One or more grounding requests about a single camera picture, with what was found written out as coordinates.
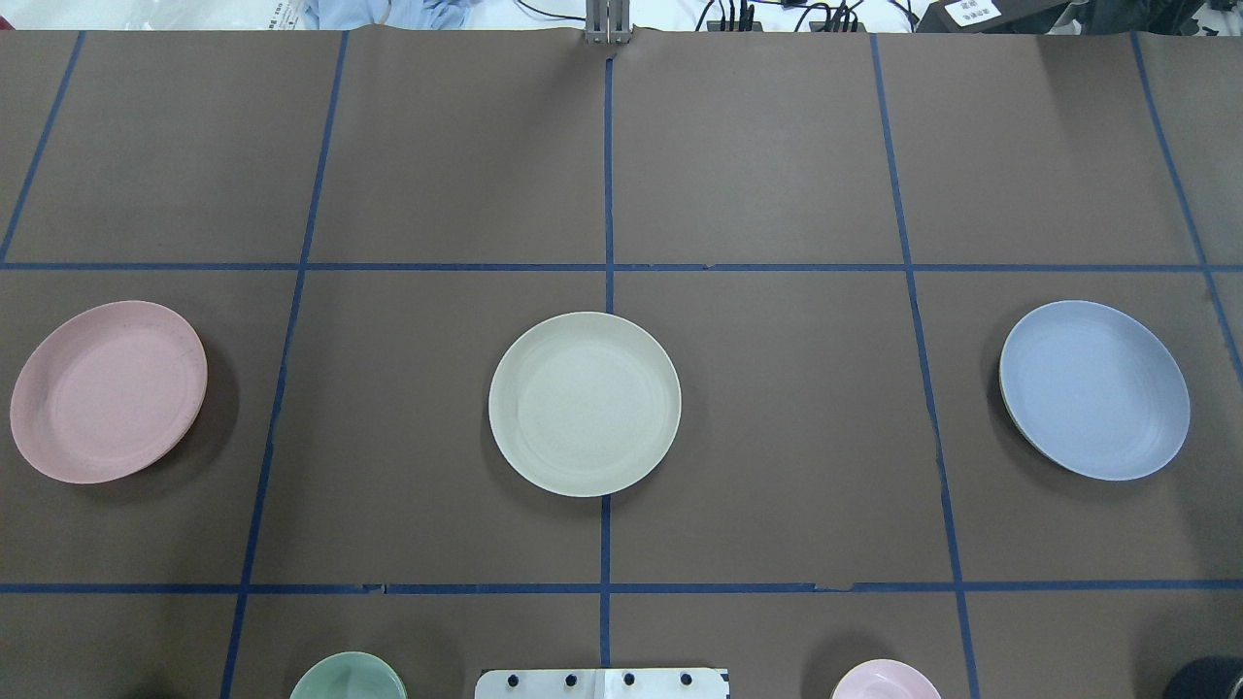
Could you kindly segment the pink bowl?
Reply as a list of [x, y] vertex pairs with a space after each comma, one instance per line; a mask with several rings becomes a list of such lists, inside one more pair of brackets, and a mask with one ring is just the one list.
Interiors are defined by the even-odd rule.
[[840, 682], [830, 698], [941, 698], [941, 694], [919, 669], [892, 659], [871, 659], [858, 663]]

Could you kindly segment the green bowl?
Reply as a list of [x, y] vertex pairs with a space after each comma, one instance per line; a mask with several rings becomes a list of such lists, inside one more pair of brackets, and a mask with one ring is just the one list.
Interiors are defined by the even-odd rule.
[[296, 682], [290, 698], [408, 698], [390, 664], [364, 650], [326, 655]]

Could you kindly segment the aluminium frame post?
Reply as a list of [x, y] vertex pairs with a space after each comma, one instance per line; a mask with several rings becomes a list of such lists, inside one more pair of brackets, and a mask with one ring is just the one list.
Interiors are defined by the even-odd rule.
[[585, 1], [585, 44], [624, 45], [633, 39], [629, 0]]

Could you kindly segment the blue plate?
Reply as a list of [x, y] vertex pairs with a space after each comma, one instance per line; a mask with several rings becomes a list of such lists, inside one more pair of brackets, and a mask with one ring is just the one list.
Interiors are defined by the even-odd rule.
[[1081, 478], [1150, 478], [1190, 437], [1193, 402], [1178, 362], [1145, 323], [1108, 305], [1030, 310], [1006, 336], [997, 368], [1016, 429]]

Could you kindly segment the light blue cloth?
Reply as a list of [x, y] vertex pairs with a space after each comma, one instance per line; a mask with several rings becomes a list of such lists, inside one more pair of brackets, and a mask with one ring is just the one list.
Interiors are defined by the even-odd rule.
[[353, 30], [382, 25], [409, 30], [457, 30], [474, 1], [301, 1], [306, 29]]

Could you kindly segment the cream plate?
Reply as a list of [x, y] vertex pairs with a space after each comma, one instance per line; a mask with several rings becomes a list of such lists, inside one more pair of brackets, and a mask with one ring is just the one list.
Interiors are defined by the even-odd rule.
[[603, 498], [643, 481], [672, 448], [681, 413], [670, 354], [612, 313], [534, 323], [508, 346], [488, 386], [488, 429], [505, 461], [566, 498]]

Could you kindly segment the pink plate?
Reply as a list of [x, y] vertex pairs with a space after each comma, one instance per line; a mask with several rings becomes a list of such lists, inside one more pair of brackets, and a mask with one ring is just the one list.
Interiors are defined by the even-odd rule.
[[111, 483], [165, 456], [206, 397], [206, 351], [160, 303], [124, 300], [67, 318], [17, 373], [19, 455], [58, 483]]

